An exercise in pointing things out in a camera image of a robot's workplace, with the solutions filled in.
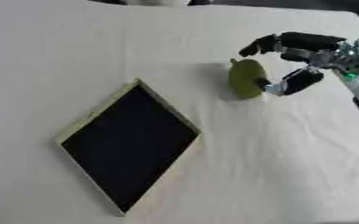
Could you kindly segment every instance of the green apple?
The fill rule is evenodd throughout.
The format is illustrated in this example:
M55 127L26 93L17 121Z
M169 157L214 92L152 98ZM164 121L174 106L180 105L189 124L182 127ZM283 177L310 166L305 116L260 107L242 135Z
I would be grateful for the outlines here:
M263 93L255 83L255 79L265 77L265 70L260 63L253 59L232 59L230 62L229 85L239 98L253 98Z

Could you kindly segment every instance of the white table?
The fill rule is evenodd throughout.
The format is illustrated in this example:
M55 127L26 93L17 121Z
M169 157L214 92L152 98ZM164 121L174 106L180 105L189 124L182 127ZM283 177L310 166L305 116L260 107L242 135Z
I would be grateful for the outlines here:
M287 224L359 220L359 111L333 76L299 94L234 101L225 63L286 31L359 38L347 12L0 1L1 224ZM279 78L301 64L257 57ZM170 184L126 218L53 144L140 77L203 132Z

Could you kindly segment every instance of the white tablecloth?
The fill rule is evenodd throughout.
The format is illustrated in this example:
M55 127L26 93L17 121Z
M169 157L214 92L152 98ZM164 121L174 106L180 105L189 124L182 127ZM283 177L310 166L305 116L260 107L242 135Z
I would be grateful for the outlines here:
M359 111L337 78L248 101L226 86L227 63L241 47L286 31L354 40L359 17L0 1L0 224L359 220ZM303 66L276 54L257 59L272 79ZM53 137L135 77L202 138L170 181L118 218Z

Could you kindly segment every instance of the robotic hand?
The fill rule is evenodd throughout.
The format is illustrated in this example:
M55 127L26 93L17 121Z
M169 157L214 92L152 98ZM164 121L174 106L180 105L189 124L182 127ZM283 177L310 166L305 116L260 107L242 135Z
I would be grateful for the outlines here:
M305 62L307 66L283 77L277 84L256 80L263 91L274 95L291 95L323 79L321 69L332 69L359 100L359 39L353 44L345 38L300 32L285 32L258 38L239 53L243 57L281 53L283 60Z

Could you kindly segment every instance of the black felt surface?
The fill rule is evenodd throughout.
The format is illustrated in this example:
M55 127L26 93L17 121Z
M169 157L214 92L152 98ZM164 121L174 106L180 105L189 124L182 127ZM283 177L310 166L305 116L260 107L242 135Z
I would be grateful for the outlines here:
M126 212L196 137L137 86L62 146Z

